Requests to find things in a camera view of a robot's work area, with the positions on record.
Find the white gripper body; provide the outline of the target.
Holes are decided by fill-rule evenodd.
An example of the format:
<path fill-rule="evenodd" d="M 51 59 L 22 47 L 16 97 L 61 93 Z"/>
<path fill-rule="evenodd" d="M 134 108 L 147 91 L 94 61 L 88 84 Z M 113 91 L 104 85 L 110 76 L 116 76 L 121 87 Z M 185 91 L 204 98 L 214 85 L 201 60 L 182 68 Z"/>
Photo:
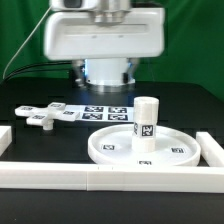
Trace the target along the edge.
<path fill-rule="evenodd" d="M 99 24 L 87 12 L 48 17 L 44 54 L 50 60 L 157 57 L 164 49 L 163 8 L 133 8 L 118 24 Z"/>

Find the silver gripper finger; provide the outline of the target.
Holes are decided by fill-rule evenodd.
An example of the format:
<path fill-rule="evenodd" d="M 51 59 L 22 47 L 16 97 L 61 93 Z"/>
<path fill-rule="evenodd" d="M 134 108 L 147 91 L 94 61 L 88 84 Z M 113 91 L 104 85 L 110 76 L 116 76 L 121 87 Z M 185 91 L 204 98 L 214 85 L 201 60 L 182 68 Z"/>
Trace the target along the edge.
<path fill-rule="evenodd" d="M 83 71 L 82 71 L 83 65 L 84 65 L 83 60 L 73 60 L 72 61 L 72 67 L 73 67 L 73 71 L 74 71 L 74 80 L 78 87 L 84 86 L 84 76 L 83 76 Z"/>
<path fill-rule="evenodd" d="M 132 75 L 138 67 L 140 59 L 139 58 L 129 58 L 128 59 L 128 68 L 123 73 L 123 83 L 127 84 L 132 79 Z"/>

